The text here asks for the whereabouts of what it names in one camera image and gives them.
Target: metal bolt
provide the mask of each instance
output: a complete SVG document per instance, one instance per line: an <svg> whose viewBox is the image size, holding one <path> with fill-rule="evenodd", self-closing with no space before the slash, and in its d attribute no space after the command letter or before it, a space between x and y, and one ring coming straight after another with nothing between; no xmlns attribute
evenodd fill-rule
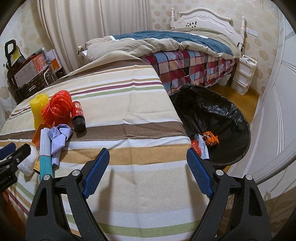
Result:
<svg viewBox="0 0 296 241"><path fill-rule="evenodd" d="M251 175L249 175L249 174L246 175L246 178L247 178L248 180L252 180L252 179L253 179L253 177L252 177Z"/></svg>
<svg viewBox="0 0 296 241"><path fill-rule="evenodd" d="M80 171L79 170L74 170L73 172L72 172L72 175L73 176L78 176L80 174Z"/></svg>
<svg viewBox="0 0 296 241"><path fill-rule="evenodd" d="M217 170L217 171L216 171L216 174L217 174L218 176L223 176L223 175L224 175L224 172L223 172L222 170Z"/></svg>
<svg viewBox="0 0 296 241"><path fill-rule="evenodd" d="M50 175L48 175L48 174L43 177L43 180L45 180L45 181L47 181L49 179L50 179Z"/></svg>

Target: white headboard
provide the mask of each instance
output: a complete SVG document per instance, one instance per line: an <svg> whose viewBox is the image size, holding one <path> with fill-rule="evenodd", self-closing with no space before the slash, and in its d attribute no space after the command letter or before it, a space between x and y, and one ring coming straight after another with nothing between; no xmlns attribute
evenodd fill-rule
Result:
<svg viewBox="0 0 296 241"><path fill-rule="evenodd" d="M240 34L238 34L234 28L230 25L232 21L229 17L221 16L206 7L197 7L185 12L179 12L181 17L175 21L175 11L172 8L172 16L170 26L174 28L194 28L194 27L205 27L219 31L229 38L238 46L239 51L242 50L244 44L244 35L246 31L245 17L242 17L242 27Z"/></svg>

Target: curtain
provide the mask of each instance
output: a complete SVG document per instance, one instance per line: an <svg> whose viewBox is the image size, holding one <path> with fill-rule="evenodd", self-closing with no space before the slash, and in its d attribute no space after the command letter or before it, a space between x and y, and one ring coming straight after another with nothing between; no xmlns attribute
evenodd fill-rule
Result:
<svg viewBox="0 0 296 241"><path fill-rule="evenodd" d="M37 7L67 74L82 66L76 53L88 40L152 28L149 0L37 0Z"/></svg>

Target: black bottle cap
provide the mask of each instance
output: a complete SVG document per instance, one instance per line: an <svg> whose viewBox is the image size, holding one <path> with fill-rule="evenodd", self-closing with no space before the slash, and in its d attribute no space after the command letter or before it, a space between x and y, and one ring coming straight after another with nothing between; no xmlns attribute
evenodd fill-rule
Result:
<svg viewBox="0 0 296 241"><path fill-rule="evenodd" d="M83 118L76 118L73 120L73 125L76 132L83 132L86 130L85 121Z"/></svg>

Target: trash can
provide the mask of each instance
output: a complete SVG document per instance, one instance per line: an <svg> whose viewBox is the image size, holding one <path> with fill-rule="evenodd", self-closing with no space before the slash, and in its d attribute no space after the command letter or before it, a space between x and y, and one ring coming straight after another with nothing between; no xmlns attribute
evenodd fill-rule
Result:
<svg viewBox="0 0 296 241"><path fill-rule="evenodd" d="M241 160L250 147L251 133L242 112L225 97L204 87L186 84L169 95L191 140L211 131L219 144L208 146L214 168L222 169Z"/></svg>

